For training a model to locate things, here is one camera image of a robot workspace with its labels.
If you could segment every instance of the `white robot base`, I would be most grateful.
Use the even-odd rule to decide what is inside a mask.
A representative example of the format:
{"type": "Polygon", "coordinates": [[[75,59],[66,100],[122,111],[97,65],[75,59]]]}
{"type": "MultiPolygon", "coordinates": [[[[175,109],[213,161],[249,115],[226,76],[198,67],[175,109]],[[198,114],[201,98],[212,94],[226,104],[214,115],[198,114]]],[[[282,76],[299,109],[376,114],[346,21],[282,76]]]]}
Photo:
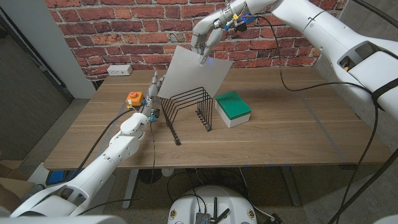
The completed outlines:
{"type": "Polygon", "coordinates": [[[206,211],[203,201],[190,190],[173,203],[168,224],[257,223],[252,205],[237,192],[217,185],[205,185],[194,190],[205,202],[206,211]]]}

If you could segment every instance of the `white paper sheet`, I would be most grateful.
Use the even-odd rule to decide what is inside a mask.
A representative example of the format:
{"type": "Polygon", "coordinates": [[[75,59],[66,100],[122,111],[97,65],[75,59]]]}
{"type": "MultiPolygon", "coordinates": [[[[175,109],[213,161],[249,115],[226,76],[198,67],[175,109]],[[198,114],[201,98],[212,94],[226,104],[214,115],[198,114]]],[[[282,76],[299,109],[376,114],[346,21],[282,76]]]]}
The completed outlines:
{"type": "Polygon", "coordinates": [[[185,91],[203,87],[213,97],[231,68],[232,62],[209,57],[200,65],[199,60],[198,53],[177,46],[157,96],[169,99],[185,91]]]}

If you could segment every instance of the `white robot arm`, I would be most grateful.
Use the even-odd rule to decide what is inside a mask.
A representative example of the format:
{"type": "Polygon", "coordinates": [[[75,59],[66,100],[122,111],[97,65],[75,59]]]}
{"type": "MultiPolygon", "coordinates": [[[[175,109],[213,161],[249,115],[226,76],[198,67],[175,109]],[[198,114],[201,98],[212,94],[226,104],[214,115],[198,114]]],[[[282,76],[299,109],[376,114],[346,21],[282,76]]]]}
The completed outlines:
{"type": "Polygon", "coordinates": [[[120,131],[111,139],[109,147],[74,179],[38,192],[18,207],[11,217],[44,215],[46,217],[74,217],[85,211],[94,195],[122,161],[134,155],[144,139],[143,129],[159,114],[158,90],[164,77],[152,77],[146,103],[122,123],[120,131]]]}
{"type": "Polygon", "coordinates": [[[355,86],[348,86],[350,91],[363,101],[376,101],[398,121],[398,43],[357,34],[307,0],[232,0],[193,28],[191,46],[202,55],[200,63],[220,41],[222,28],[228,30],[234,24],[240,30],[248,14],[255,15],[273,2],[271,13],[300,31],[329,60],[342,82],[361,85],[374,94],[355,86]]]}

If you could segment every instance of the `wooden table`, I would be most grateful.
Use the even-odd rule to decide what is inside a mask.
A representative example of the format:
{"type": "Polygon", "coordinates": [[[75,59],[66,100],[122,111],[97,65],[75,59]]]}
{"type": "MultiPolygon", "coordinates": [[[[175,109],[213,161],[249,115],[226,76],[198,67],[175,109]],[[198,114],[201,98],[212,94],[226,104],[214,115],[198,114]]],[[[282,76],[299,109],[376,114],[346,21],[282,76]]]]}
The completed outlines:
{"type": "MultiPolygon", "coordinates": [[[[130,91],[146,92],[154,71],[133,71],[129,77],[108,77],[44,162],[50,170],[76,169],[106,125],[126,110],[130,91]]],[[[323,83],[313,68],[284,68],[291,88],[323,83]]],[[[237,167],[355,164],[371,130],[330,86],[292,93],[280,81],[278,68],[231,69],[217,94],[236,90],[251,107],[249,122],[229,129],[216,110],[206,132],[195,106],[178,112],[174,128],[182,142],[176,146],[165,118],[152,124],[156,168],[237,167]]],[[[110,128],[88,159],[106,149],[125,115],[110,128]]],[[[149,128],[137,153],[119,167],[148,169],[153,163],[149,128]]],[[[364,163],[387,160],[391,151],[374,139],[364,163]]]]}

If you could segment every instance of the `wire file holder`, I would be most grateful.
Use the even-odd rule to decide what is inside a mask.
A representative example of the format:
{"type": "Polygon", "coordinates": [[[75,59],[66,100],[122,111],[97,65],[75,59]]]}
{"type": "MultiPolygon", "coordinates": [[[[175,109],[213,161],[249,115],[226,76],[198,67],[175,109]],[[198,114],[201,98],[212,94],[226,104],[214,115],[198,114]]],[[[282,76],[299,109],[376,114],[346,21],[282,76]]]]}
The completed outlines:
{"type": "Polygon", "coordinates": [[[181,141],[174,130],[173,124],[177,113],[184,108],[197,105],[196,114],[207,131],[211,131],[211,119],[213,117],[213,99],[203,87],[199,87],[190,91],[186,91],[170,99],[163,98],[161,103],[166,124],[170,128],[174,142],[181,145],[181,141]]]}

